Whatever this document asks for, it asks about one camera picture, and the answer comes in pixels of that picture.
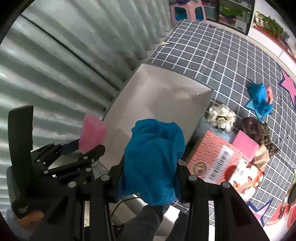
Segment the person's left hand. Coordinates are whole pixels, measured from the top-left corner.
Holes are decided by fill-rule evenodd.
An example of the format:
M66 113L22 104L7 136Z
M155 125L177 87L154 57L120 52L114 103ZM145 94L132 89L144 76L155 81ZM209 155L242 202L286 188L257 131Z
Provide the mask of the person's left hand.
M34 210L24 218L21 218L21 219L17 218L17 221L21 227L27 230L33 231L43 217L44 217L43 212L39 210Z

